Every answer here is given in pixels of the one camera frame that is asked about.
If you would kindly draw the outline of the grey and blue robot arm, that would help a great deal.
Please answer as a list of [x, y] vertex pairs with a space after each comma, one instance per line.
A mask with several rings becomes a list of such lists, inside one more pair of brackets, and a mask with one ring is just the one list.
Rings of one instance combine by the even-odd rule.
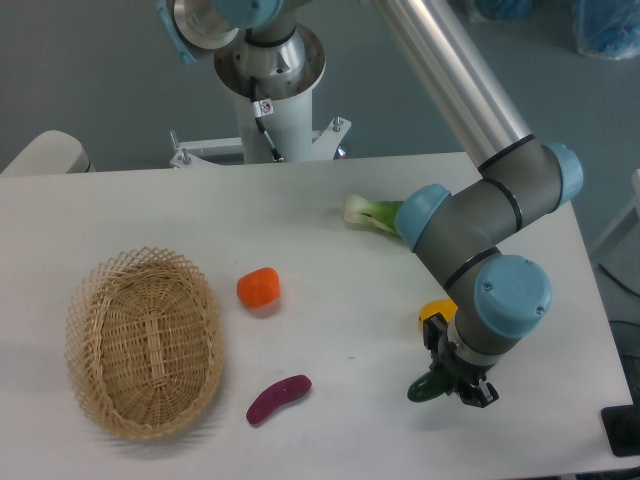
[[[323, 48], [295, 18], [295, 1], [160, 1], [157, 13], [179, 57], [212, 55], [237, 100], [248, 163], [315, 158], [310, 93], [325, 68]], [[499, 250], [501, 241], [557, 210], [581, 189], [577, 156], [541, 144], [444, 1], [380, 1], [377, 9], [480, 178], [459, 193], [434, 184], [402, 202], [392, 228], [456, 305], [423, 326], [431, 355], [408, 389], [414, 402], [456, 394], [485, 407], [497, 391], [488, 371], [528, 335], [551, 303], [535, 263]]]

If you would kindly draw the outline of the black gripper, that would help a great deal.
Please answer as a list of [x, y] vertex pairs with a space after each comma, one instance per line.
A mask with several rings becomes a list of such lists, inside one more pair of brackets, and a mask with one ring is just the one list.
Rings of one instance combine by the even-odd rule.
[[430, 370], [443, 368], [455, 376], [455, 385], [446, 394], [457, 394], [463, 404], [487, 407], [499, 399], [495, 387], [487, 381], [493, 358], [472, 350], [457, 336], [448, 336], [448, 323], [442, 313], [435, 313], [422, 322], [423, 342], [430, 351]]

